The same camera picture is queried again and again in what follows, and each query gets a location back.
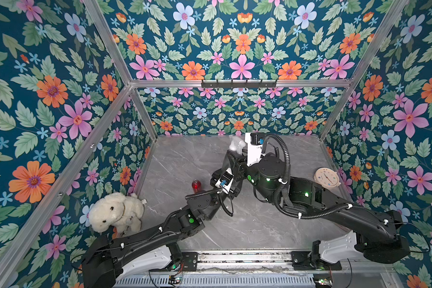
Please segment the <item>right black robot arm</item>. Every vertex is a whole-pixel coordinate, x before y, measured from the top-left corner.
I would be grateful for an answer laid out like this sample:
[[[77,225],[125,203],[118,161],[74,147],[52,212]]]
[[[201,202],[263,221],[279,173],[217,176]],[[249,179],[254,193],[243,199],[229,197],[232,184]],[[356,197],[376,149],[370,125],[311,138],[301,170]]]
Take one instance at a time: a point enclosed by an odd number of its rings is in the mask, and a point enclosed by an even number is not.
[[[335,195],[330,188],[340,177],[328,168],[318,169],[313,180],[292,176],[292,157],[276,134],[246,133],[244,141],[244,178],[260,201],[296,220],[325,219],[349,229],[333,240],[314,241],[306,259],[295,265],[320,268],[353,258],[394,264],[410,254],[408,240],[400,235],[401,215],[371,211]]]

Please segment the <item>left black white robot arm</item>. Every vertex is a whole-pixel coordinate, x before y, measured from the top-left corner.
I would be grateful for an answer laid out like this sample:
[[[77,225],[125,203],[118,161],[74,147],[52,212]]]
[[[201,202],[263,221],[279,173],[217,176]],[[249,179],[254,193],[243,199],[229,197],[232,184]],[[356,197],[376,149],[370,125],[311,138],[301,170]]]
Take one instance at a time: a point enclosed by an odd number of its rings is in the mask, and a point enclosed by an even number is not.
[[[186,196],[185,207],[171,212],[162,224],[115,240],[96,239],[82,259],[82,273],[87,288],[112,288],[118,280],[142,271],[173,271],[182,265],[178,242],[194,236],[223,210],[226,199],[233,200],[241,191],[243,180],[252,181],[244,171],[218,170],[214,188]]]

